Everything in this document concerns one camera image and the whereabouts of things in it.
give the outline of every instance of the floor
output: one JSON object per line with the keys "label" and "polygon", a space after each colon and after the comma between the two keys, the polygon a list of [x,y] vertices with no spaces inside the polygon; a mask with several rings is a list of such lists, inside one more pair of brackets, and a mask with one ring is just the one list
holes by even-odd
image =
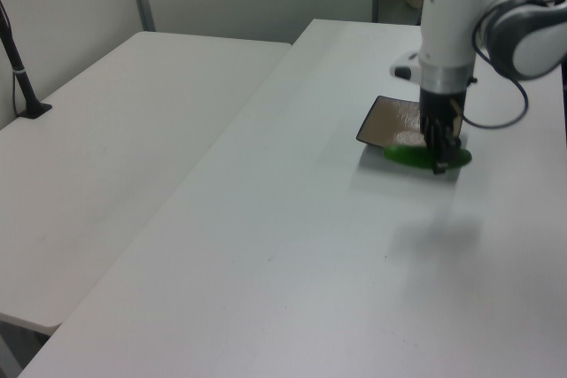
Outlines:
{"label": "floor", "polygon": [[16,378],[49,339],[0,322],[0,378]]}

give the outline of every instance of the table surface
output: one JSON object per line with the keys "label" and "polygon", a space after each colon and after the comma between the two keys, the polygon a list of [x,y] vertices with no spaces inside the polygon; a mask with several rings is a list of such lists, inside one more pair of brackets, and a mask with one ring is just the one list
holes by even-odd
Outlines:
{"label": "table surface", "polygon": [[[563,377],[561,76],[465,126],[434,177],[356,133],[418,27],[314,21],[24,371],[32,377]],[[521,110],[484,63],[467,113]]]}
{"label": "table surface", "polygon": [[50,334],[288,44],[140,33],[0,132],[0,320]]}

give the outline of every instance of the green object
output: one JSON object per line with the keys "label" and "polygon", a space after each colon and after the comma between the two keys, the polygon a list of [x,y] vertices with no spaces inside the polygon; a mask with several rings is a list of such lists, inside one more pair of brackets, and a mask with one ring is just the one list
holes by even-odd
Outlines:
{"label": "green object", "polygon": [[[384,156],[404,166],[423,169],[433,169],[435,158],[431,151],[424,146],[390,145],[384,148]],[[449,163],[447,170],[460,168],[469,164],[472,155],[467,150],[459,150],[457,158]]]}

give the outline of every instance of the white table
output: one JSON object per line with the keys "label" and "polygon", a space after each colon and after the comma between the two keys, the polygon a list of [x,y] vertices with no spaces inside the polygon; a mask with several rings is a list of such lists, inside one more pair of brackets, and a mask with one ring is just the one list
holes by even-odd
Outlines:
{"label": "white table", "polygon": [[[388,70],[419,43],[314,21],[22,378],[563,377],[560,73],[440,179],[355,140],[376,96],[417,99]],[[477,76],[471,118],[520,110]]]}
{"label": "white table", "polygon": [[289,49],[140,33],[0,132],[0,320],[52,333]]}

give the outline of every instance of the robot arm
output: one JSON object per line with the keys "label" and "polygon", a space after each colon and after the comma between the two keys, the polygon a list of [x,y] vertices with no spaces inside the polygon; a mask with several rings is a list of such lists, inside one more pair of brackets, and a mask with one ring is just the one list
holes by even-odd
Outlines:
{"label": "robot arm", "polygon": [[419,84],[421,131],[444,173],[461,147],[467,87],[475,82],[475,44],[486,46],[495,70],[530,80],[567,57],[567,4],[541,0],[424,0],[422,46],[391,74]]}

